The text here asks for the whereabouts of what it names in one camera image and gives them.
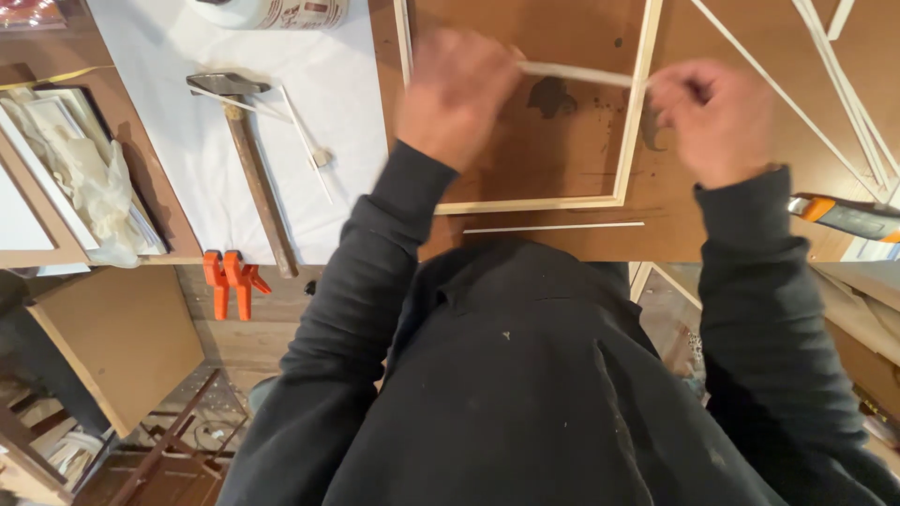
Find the yellow tape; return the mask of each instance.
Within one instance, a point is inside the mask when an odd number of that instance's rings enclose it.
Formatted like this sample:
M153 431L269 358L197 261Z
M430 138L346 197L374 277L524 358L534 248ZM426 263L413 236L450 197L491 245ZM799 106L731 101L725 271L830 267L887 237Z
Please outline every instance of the yellow tape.
M30 81L28 83L16 83L14 85L3 85L0 86L0 91L11 90L15 88L21 88L27 86L29 88L35 87L37 85L43 85L47 83L58 83L60 81L66 81L69 79L74 79L76 77L81 77L88 72L93 72L99 68L115 68L115 65L101 65L97 67L88 67L82 68L81 70L76 70L75 72L69 72L68 74L60 74L58 76L47 77L45 79L38 79L37 81Z

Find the orange utility knife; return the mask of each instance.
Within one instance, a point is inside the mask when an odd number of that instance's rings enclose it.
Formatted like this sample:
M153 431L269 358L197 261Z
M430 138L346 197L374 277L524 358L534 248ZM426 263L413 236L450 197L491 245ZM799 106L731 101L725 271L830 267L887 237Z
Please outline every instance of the orange utility knife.
M787 210L863 239L900 242L900 211L882 203L852 202L816 194L796 194Z

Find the hammer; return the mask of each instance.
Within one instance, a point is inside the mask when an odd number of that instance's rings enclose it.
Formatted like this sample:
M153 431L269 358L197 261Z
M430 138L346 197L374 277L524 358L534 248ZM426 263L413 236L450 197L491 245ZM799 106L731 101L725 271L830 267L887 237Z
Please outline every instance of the hammer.
M270 89L270 86L265 83L251 81L233 72L189 76L187 84L235 102L241 102L242 95L263 93ZM297 259L294 257L293 247L288 239L287 229L284 227L284 219L278 209L278 202L275 200L272 183L269 181L269 176L259 156L259 148L253 137L253 130L250 128L248 113L233 104L222 103L222 108L225 110L231 137L234 139L235 148L238 149L240 165L244 168L244 176L247 177L250 194L253 195L253 202L256 204L256 210L263 223L265 236L269 239L269 246L274 253L278 271L285 279L297 277L300 274L297 268Z

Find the hammer head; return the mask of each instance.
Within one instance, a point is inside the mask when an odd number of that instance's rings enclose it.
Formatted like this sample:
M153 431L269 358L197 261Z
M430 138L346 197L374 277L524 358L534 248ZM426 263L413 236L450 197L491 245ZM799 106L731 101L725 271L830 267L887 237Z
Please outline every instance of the hammer head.
M216 95L252 95L269 91L266 83L251 81L234 72L213 72L187 77L187 84L196 86Z

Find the black sleeve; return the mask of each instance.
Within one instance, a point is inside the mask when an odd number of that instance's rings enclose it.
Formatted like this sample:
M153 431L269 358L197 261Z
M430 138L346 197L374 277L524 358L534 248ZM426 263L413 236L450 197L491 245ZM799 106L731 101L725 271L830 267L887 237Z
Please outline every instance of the black sleeve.
M377 395L432 215L456 172L398 142L360 197L250 426L220 506L320 504Z
M900 504L867 441L851 382L824 329L822 302L791 236L787 167L697 190L703 246L700 335L707 408L788 503Z

